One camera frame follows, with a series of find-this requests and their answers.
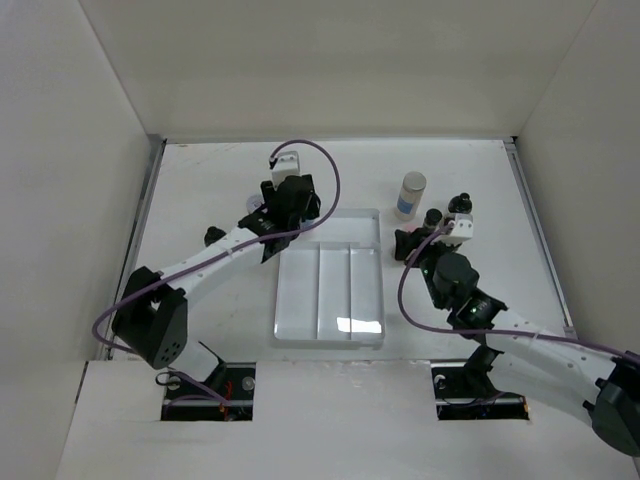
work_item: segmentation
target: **white robotic arm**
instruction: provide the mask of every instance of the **white robotic arm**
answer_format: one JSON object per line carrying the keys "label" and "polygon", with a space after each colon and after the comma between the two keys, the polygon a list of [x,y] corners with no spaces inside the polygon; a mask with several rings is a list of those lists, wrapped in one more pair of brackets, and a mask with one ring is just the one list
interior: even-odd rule
{"label": "white robotic arm", "polygon": [[[112,330],[152,368],[169,367],[206,386],[215,385],[224,362],[188,338],[189,309],[239,271],[287,248],[303,222],[318,218],[320,199],[311,175],[299,175],[297,155],[281,155],[285,159],[272,165],[273,181],[260,186],[265,200],[261,208],[187,260],[155,272],[141,267],[129,277],[124,297],[150,291],[118,309]],[[159,283],[164,284],[152,289]]]}
{"label": "white robotic arm", "polygon": [[479,290],[479,274],[466,257],[437,243],[419,265],[436,308],[450,310],[454,332],[480,343],[465,364],[473,384],[485,385],[487,396],[502,391],[540,400],[587,424],[616,450],[640,455],[640,357],[549,341],[558,337]]}

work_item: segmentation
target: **white table surface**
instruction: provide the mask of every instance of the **white table surface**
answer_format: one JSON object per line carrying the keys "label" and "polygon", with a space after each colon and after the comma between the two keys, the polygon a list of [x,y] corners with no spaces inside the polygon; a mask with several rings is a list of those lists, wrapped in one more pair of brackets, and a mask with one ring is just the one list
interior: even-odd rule
{"label": "white table surface", "polygon": [[535,401],[530,421],[438,421],[426,362],[259,362],[252,422],[160,422],[142,362],[91,362],[58,480],[637,480]]}
{"label": "white table surface", "polygon": [[[563,314],[536,243],[503,142],[498,140],[394,139],[323,141],[342,177],[340,207],[381,212],[386,338],[378,350],[290,349],[273,335],[278,260],[242,272],[189,313],[189,335],[228,361],[436,359],[469,355],[476,344],[456,335],[419,331],[400,315],[397,284],[403,266],[393,260],[392,213],[405,173],[418,170],[427,188],[416,219],[427,209],[446,209],[450,198],[469,192],[474,238],[460,253],[480,272],[479,287],[521,315],[562,333]],[[267,158],[277,143],[169,145],[160,168],[138,266],[172,265],[204,248],[208,226],[226,231],[246,215],[246,200],[270,178]],[[335,193],[324,157],[308,146],[300,154],[313,174],[323,207]],[[433,308],[426,285],[413,271],[405,288],[414,318],[446,326],[446,312]]]}

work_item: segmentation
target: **clear acrylic tray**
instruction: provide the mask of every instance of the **clear acrylic tray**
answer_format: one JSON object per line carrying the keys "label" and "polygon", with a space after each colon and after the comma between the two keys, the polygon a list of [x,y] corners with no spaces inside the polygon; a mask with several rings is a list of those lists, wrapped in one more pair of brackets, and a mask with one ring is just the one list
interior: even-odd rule
{"label": "clear acrylic tray", "polygon": [[318,348],[377,347],[385,334],[380,212],[339,209],[280,254],[274,334]]}

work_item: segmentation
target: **white floor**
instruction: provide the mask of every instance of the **white floor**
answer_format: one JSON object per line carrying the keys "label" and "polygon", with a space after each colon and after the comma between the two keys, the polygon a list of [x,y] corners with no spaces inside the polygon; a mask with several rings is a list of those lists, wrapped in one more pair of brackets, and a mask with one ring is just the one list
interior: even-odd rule
{"label": "white floor", "polygon": [[[267,158],[275,143],[191,144],[167,147],[140,248],[138,266],[162,269],[204,247],[208,226],[231,229],[246,215],[247,198],[270,178]],[[476,345],[457,336],[419,331],[401,316],[396,290],[402,265],[391,256],[392,213],[402,178],[410,170],[427,177],[414,225],[427,209],[446,209],[451,197],[469,192],[474,238],[460,253],[481,275],[480,288],[521,315],[561,333],[563,315],[536,244],[509,159],[501,141],[358,140],[322,142],[342,177],[340,207],[381,212],[386,338],[379,350],[282,348],[273,335],[278,261],[237,277],[190,311],[189,334],[229,361],[433,359],[467,356]],[[312,173],[323,206],[335,192],[328,162],[307,146],[297,148]],[[431,305],[426,286],[412,272],[406,303],[416,319],[445,326],[446,313]]]}

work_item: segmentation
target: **glass vial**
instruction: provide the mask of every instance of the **glass vial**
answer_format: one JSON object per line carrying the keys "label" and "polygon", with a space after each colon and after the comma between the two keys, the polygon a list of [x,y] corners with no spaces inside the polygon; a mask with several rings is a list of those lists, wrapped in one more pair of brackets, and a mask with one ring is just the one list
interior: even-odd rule
{"label": "glass vial", "polygon": [[426,186],[427,179],[420,172],[409,172],[404,176],[400,195],[398,195],[398,202],[394,210],[396,217],[405,222],[415,217]]}

